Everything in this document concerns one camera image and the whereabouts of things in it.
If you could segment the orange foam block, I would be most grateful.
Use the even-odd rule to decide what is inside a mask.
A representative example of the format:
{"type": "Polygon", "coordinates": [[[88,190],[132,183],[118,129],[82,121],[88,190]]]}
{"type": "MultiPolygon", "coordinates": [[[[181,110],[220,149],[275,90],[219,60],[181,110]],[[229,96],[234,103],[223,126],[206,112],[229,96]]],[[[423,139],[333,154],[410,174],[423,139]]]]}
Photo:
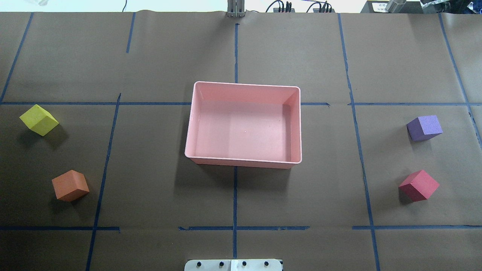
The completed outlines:
{"type": "Polygon", "coordinates": [[[55,196],[64,202],[73,202],[90,192],[85,175],[70,170],[52,179],[55,196]]]}

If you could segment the purple foam block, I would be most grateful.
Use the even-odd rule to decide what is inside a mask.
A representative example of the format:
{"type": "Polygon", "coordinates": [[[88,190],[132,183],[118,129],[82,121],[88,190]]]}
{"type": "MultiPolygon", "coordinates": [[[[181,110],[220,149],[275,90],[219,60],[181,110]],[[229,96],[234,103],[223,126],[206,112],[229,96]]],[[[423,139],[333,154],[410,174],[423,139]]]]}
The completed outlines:
{"type": "Polygon", "coordinates": [[[426,141],[443,133],[437,115],[416,117],[406,126],[412,141],[426,141]]]}

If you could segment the red foam block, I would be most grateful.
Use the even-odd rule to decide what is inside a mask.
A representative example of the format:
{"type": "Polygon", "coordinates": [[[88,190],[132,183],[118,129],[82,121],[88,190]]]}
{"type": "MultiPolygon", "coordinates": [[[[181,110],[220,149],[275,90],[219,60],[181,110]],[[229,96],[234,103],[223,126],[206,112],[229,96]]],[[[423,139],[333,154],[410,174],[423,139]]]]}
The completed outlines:
{"type": "Polygon", "coordinates": [[[399,190],[412,202],[419,202],[429,199],[439,186],[440,183],[425,170],[420,170],[408,175],[399,185],[399,190]]]}

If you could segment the yellow foam block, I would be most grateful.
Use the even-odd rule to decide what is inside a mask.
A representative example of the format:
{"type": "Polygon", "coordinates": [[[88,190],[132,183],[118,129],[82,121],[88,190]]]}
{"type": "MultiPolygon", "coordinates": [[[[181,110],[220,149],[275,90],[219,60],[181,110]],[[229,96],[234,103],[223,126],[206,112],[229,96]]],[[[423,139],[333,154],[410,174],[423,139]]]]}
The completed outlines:
{"type": "Polygon", "coordinates": [[[53,117],[53,115],[38,104],[35,104],[23,113],[19,119],[31,131],[42,137],[59,125],[59,122],[53,117]]]}

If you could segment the pink plastic bin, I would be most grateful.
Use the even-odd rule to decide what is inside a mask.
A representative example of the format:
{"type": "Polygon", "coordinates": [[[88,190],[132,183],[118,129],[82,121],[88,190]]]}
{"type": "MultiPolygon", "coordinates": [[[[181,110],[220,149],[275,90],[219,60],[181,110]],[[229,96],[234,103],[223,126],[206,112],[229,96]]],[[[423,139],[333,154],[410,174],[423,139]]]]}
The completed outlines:
{"type": "Polygon", "coordinates": [[[195,82],[185,156],[196,164],[290,169],[302,162],[297,86],[195,82]]]}

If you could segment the white mounting plate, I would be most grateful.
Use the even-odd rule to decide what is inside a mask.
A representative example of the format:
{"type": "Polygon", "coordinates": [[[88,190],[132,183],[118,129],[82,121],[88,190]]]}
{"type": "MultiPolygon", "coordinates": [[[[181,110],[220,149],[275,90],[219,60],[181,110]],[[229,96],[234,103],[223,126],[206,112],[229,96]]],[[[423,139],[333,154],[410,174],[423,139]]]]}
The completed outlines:
{"type": "Polygon", "coordinates": [[[193,259],[186,262],[184,271],[282,271],[278,259],[193,259]]]}

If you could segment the metal cup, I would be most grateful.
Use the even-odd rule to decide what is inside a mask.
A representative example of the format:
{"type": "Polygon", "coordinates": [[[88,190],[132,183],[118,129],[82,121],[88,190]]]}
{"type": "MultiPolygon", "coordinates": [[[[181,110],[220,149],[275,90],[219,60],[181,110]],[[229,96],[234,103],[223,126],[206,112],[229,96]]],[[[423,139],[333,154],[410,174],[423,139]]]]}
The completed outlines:
{"type": "Polygon", "coordinates": [[[388,13],[400,13],[406,2],[406,0],[389,0],[384,9],[388,13]]]}

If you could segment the aluminium frame post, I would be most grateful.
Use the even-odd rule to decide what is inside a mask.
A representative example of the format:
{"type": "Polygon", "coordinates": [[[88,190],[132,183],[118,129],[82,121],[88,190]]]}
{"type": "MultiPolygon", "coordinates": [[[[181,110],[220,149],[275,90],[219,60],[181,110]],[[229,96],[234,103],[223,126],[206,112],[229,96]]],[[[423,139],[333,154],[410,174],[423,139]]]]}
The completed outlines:
{"type": "Polygon", "coordinates": [[[243,18],[246,15],[245,0],[228,0],[226,17],[243,18]]]}

